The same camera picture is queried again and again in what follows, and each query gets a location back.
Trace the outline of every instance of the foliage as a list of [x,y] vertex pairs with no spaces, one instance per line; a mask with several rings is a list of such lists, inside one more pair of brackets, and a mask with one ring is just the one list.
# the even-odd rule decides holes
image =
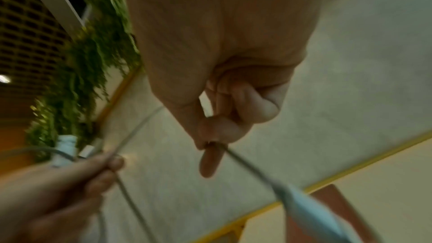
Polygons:
[[94,18],[65,46],[66,63],[58,64],[52,84],[32,107],[36,118],[27,130],[31,145],[53,147],[59,135],[68,134],[84,145],[93,131],[97,91],[108,99],[107,69],[115,67],[125,75],[126,68],[141,64],[125,0],[84,1],[92,6]]

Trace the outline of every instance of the orange surface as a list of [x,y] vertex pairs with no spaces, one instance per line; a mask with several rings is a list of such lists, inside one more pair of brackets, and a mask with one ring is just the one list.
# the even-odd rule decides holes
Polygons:
[[[27,125],[0,126],[0,156],[3,151],[25,146]],[[0,160],[0,176],[30,166],[34,163],[30,154]]]

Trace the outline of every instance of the gray surface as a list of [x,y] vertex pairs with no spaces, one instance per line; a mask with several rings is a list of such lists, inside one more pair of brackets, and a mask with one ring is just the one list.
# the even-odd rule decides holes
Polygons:
[[[328,0],[284,108],[233,147],[306,187],[431,129],[432,0]],[[104,126],[114,147],[159,105],[138,77]],[[200,153],[167,111],[125,148],[121,173],[160,242],[190,242],[274,200],[225,158],[198,174]],[[146,242],[117,190],[110,242]]]

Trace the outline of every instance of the wall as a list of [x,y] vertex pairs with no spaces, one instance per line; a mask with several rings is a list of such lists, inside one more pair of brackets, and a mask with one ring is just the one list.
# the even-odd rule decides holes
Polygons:
[[[25,130],[27,125],[1,126],[0,125],[0,157],[8,149],[19,148],[25,145]],[[17,169],[27,167],[33,163],[30,154],[0,160],[0,176],[4,176]]]

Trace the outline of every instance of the ceiling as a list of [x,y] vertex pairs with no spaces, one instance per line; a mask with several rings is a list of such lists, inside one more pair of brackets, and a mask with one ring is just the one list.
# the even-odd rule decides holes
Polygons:
[[0,0],[0,122],[29,120],[50,83],[68,34],[40,0]]

